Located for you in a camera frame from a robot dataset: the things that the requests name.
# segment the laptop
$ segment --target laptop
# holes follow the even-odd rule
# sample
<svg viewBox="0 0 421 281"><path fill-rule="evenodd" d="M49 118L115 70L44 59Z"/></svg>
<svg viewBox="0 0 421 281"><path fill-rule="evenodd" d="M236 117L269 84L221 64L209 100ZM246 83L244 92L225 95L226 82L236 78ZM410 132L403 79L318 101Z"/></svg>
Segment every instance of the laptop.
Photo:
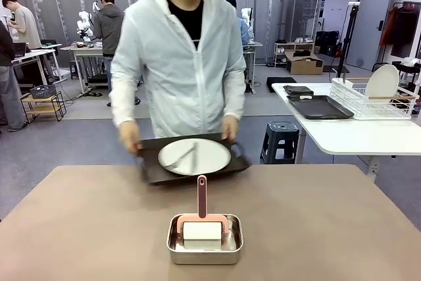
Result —
<svg viewBox="0 0 421 281"><path fill-rule="evenodd" d="M26 53L26 43L13 43L14 45L14 57L17 59L19 57L24 57Z"/></svg>

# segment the stainless steel container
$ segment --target stainless steel container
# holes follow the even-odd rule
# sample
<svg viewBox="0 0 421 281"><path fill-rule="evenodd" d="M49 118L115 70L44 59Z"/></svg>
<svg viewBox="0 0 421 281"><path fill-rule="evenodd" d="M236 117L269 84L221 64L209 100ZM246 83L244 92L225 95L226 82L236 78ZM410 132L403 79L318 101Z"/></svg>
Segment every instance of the stainless steel container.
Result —
<svg viewBox="0 0 421 281"><path fill-rule="evenodd" d="M239 261L243 248L243 231L240 220L232 214L224 214L228 219L229 232L222 238L221 250L184 249L181 234L177 234L177 220L182 214L174 216L170 222L166 246L171 260L177 265L234 265Z"/></svg>

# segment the dish rack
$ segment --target dish rack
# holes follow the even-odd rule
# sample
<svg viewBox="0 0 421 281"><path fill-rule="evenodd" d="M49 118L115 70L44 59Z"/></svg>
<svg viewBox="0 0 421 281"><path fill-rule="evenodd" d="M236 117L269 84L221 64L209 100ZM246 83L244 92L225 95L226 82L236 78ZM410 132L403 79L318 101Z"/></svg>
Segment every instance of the dish rack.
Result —
<svg viewBox="0 0 421 281"><path fill-rule="evenodd" d="M344 107L354 112L357 120L410 120L416 100L420 97L415 93L398 87L395 95L384 97L368 97L365 95L369 78L334 78L330 97Z"/></svg>

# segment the white hooded jacket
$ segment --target white hooded jacket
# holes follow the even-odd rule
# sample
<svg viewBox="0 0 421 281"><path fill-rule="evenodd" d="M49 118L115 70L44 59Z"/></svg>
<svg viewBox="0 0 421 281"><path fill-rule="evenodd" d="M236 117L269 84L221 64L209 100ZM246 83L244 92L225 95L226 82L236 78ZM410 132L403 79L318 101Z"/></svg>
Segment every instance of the white hooded jacket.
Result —
<svg viewBox="0 0 421 281"><path fill-rule="evenodd" d="M157 137L221 132L222 117L240 119L245 61L235 10L203 0L196 49L167 0L139 0L126 10L111 65L114 123L134 120L134 92L143 75Z"/></svg>

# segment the man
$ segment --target man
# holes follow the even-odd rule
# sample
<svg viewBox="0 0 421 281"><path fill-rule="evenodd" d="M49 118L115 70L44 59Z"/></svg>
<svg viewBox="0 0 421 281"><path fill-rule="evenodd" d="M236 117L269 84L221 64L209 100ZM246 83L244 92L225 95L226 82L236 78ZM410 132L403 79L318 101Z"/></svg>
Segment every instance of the man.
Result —
<svg viewBox="0 0 421 281"><path fill-rule="evenodd" d="M237 0L227 0L227 2L229 2L235 8L235 12L237 12ZM243 45L247 45L250 42L249 27L243 19L237 19L241 34L241 42Z"/></svg>
<svg viewBox="0 0 421 281"><path fill-rule="evenodd" d="M15 21L10 21L7 25L16 29L19 42L27 43L30 49L41 48L37 24L31 10L22 6L17 0L2 0L2 4L14 12Z"/></svg>
<svg viewBox="0 0 421 281"><path fill-rule="evenodd" d="M105 70L107 71L108 92L111 92L111 61L116 53L120 40L121 25L124 13L114 4L114 0L101 0L103 8L98 11L93 21L93 33L95 37L103 40L103 56ZM135 104L140 103L135 97Z"/></svg>
<svg viewBox="0 0 421 281"><path fill-rule="evenodd" d="M18 95L18 83L12 69L13 59L12 38L0 22L0 125L9 125L9 132L19 131L26 126Z"/></svg>
<svg viewBox="0 0 421 281"><path fill-rule="evenodd" d="M141 148L130 102L141 72L156 137L222 132L235 140L245 89L239 38L225 0L139 0L127 9L111 101L129 152Z"/></svg>

